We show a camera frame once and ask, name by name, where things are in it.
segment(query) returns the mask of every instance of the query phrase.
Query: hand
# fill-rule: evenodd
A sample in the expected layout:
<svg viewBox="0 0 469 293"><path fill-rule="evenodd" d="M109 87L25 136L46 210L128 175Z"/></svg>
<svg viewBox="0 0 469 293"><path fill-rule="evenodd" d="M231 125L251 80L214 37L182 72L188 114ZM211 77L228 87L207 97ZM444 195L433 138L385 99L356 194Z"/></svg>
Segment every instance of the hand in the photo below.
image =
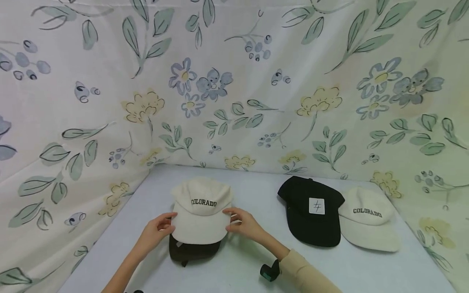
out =
<svg viewBox="0 0 469 293"><path fill-rule="evenodd" d="M171 226L170 218L176 215L177 213L174 212L164 213L148 222L134 248L132 248L131 253L140 260L143 260L163 238L174 231L174 226Z"/></svg>
<svg viewBox="0 0 469 293"><path fill-rule="evenodd" d="M241 234L259 244L262 244L261 242L268 235L247 211L239 208L227 208L223 212L231 214L231 224L226 227L228 232Z"/></svg>

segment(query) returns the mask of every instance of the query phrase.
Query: cap crown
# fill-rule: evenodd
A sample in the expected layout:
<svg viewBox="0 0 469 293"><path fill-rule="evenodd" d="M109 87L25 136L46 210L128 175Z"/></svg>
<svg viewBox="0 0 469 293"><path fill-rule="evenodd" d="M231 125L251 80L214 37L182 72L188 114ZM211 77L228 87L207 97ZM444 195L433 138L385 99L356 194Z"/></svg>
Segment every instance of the cap crown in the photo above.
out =
<svg viewBox="0 0 469 293"><path fill-rule="evenodd" d="M206 177L185 181L174 187L171 194L185 210L198 216L216 214L233 199L229 185Z"/></svg>

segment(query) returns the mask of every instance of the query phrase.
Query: person's left hand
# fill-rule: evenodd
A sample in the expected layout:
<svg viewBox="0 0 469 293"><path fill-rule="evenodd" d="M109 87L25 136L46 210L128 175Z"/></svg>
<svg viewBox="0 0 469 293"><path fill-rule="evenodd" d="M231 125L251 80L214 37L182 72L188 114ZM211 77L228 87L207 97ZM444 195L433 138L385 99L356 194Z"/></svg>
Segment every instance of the person's left hand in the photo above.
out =
<svg viewBox="0 0 469 293"><path fill-rule="evenodd" d="M133 254L140 260L143 260L163 238L174 231L174 226L171 226L170 218L176 215L177 213L174 212L164 213L148 222L132 249Z"/></svg>

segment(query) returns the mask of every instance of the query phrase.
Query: beige sleeve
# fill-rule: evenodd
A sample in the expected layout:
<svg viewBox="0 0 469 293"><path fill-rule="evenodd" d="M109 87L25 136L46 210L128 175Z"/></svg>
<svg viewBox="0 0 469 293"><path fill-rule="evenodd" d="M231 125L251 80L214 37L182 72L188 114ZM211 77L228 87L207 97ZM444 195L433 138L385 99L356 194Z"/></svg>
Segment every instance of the beige sleeve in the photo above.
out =
<svg viewBox="0 0 469 293"><path fill-rule="evenodd" d="M280 271L302 293L342 293L326 276L293 249L280 262Z"/></svg>

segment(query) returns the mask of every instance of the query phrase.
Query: cap brim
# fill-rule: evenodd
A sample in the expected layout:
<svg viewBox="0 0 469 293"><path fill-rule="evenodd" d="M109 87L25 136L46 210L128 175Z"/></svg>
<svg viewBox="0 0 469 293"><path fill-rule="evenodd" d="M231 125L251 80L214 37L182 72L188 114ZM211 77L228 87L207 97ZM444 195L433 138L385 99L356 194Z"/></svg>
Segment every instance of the cap brim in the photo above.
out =
<svg viewBox="0 0 469 293"><path fill-rule="evenodd" d="M198 216L175 202L173 211L178 214L171 221L175 226L173 237L186 244L212 244L222 240L230 224L230 215L224 214L223 209L210 216Z"/></svg>
<svg viewBox="0 0 469 293"><path fill-rule="evenodd" d="M321 247L340 243L339 214L328 221L312 221L287 204L287 222L290 232L301 242Z"/></svg>
<svg viewBox="0 0 469 293"><path fill-rule="evenodd" d="M365 225L339 216L342 235L348 242L367 249L396 252L401 248L399 236L391 222Z"/></svg>

